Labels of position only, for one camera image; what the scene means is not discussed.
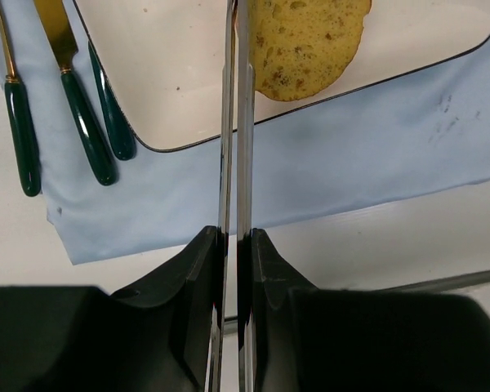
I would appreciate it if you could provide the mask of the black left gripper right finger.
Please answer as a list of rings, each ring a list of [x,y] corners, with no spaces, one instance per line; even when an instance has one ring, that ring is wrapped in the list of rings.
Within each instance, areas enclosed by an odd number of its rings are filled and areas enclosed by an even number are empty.
[[[252,233],[258,391],[490,391],[490,318],[466,296],[325,290]]]

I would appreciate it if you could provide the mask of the steel tongs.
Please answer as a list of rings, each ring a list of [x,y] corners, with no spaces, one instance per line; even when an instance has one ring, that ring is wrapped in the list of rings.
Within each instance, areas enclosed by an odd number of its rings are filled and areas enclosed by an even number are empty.
[[[256,2],[229,1],[225,20],[225,62],[222,71],[219,251],[213,274],[211,355],[207,390],[221,388],[225,298],[229,254],[230,215],[237,224],[238,387],[254,389],[255,337],[252,315],[252,166],[255,117],[255,70],[252,35]]]

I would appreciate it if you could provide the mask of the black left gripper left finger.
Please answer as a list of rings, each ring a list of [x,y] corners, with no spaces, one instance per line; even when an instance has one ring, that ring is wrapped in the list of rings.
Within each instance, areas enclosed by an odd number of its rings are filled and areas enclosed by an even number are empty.
[[[0,391],[201,391],[216,228],[112,294],[0,287]]]

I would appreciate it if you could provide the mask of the toasted bread slice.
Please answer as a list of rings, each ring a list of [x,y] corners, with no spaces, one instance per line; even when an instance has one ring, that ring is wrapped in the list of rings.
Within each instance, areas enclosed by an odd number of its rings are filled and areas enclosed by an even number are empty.
[[[255,90],[288,102],[328,88],[355,57],[371,8],[370,0],[255,1]]]

